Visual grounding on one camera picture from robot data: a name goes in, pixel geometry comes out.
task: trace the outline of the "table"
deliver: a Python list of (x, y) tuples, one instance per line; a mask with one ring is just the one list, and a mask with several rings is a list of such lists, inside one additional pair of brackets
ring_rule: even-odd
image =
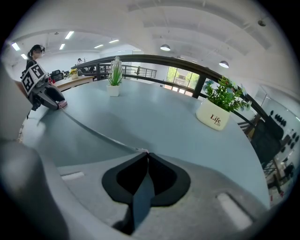
[[(65, 111), (82, 124), (126, 145), (148, 149), (218, 170), (270, 207), (263, 169), (246, 135), (233, 119), (223, 131), (195, 115), (201, 101), (153, 84), (123, 80), (119, 97), (108, 81), (63, 92)], [(56, 166), (105, 161), (133, 151), (99, 137), (62, 110), (40, 107), (29, 115), (23, 143), (53, 159)]]
[(66, 78), (54, 83), (54, 86), (58, 87), (59, 90), (63, 91), (69, 88), (76, 87), (81, 84), (91, 83), (94, 76), (79, 76), (76, 79)]

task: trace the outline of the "wooden desk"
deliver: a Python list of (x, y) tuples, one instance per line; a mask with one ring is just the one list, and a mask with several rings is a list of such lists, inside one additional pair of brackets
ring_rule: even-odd
[(93, 81), (94, 76), (79, 76), (76, 79), (66, 78), (54, 83), (60, 91), (76, 87), (81, 84), (91, 83)]

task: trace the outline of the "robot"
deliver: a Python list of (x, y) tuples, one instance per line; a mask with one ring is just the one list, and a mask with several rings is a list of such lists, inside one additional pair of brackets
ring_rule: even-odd
[(61, 91), (49, 83), (49, 77), (38, 63), (25, 72), (22, 85), (34, 111), (41, 105), (57, 110), (67, 104)]

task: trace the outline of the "desk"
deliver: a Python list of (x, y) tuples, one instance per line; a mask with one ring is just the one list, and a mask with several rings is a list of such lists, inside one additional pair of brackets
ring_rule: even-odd
[[(126, 145), (203, 165), (226, 175), (256, 196), (270, 200), (258, 157), (238, 124), (229, 119), (223, 131), (202, 124), (195, 115), (201, 101), (153, 84), (123, 80), (119, 97), (109, 97), (108, 81), (64, 92), (65, 111), (86, 126)], [(31, 111), (23, 143), (56, 166), (109, 160), (133, 151), (79, 126), (62, 110)]]
[(58, 87), (59, 90), (63, 91), (69, 88), (76, 87), (81, 84), (91, 83), (94, 76), (79, 76), (76, 79), (66, 78), (54, 83), (54, 86)]

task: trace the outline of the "ceiling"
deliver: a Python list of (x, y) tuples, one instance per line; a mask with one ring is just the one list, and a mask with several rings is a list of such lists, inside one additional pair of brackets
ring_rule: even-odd
[[(69, 31), (57, 30), (55, 32), (34, 35), (17, 41), (17, 44), (20, 47), (19, 51), (16, 51), (13, 47), (9, 46), (5, 48), (2, 54), (9, 56), (6, 61), (9, 61), (11, 65), (14, 65), (19, 61), (22, 61), (23, 59), (20, 55), (22, 53), (27, 55), (28, 51), (35, 44), (40, 44), (45, 47), (45, 56), (72, 51), (100, 52), (124, 44), (122, 41), (110, 44), (109, 41), (113, 40), (111, 37), (88, 32), (74, 32), (69, 39), (65, 39), (68, 33)], [(60, 50), (60, 46), (63, 43), (65, 43), (65, 46)], [(103, 44), (102, 47), (97, 49), (94, 48), (101, 44)]]
[[(258, 25), (258, 20), (266, 26)], [(75, 33), (65, 40), (70, 30)], [(262, 70), (269, 71), (262, 69), (263, 62), (256, 64), (258, 69), (240, 65), (260, 61), (260, 54), (269, 54), (269, 61), (276, 59), (277, 64), (282, 61), (288, 65), (289, 81), (296, 76), (294, 72), (289, 74), (291, 64), (286, 58), (292, 59), (291, 51), (283, 34), (272, 18), (249, 0), (42, 0), (12, 32), (2, 58), (12, 65), (22, 60), (11, 47), (13, 42), (25, 53), (38, 43), (46, 47), (46, 54), (56, 54), (102, 51), (111, 47), (108, 41), (116, 38), (120, 42), (114, 46), (130, 44), (145, 54), (183, 56), (220, 74), (275, 84), (280, 90), (287, 85), (281, 76), (274, 80), (277, 73), (262, 74)], [(66, 46), (59, 51), (62, 43)], [(104, 46), (94, 49), (99, 44)], [(171, 51), (160, 50), (162, 44), (168, 44)], [(222, 60), (230, 65), (227, 72), (218, 65)], [(287, 91), (295, 91), (295, 86), (288, 84)]]

